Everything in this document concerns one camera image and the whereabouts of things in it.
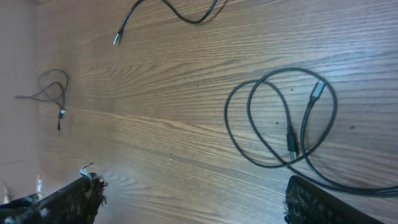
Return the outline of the black cable silver plug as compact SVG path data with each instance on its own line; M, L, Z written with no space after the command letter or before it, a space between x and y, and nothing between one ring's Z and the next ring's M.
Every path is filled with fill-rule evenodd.
M64 82L54 80L43 86L42 80L49 75L62 75ZM66 114L66 95L70 84L70 77L68 73L62 69L56 68L47 70L40 74L38 79L39 91L33 95L23 96L17 95L14 98L18 100L33 100L41 103L54 103L58 106L58 119L57 119L57 134L61 133L61 123Z

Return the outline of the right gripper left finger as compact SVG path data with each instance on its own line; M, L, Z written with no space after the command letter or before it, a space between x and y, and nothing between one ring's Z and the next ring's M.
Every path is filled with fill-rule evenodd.
M93 224L100 206L106 204L108 183L94 172L43 197L31 194L1 205L1 223Z

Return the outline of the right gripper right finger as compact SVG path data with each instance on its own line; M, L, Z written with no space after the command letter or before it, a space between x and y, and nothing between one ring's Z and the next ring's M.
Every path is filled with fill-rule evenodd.
M383 224L297 175L289 179L285 207L287 224Z

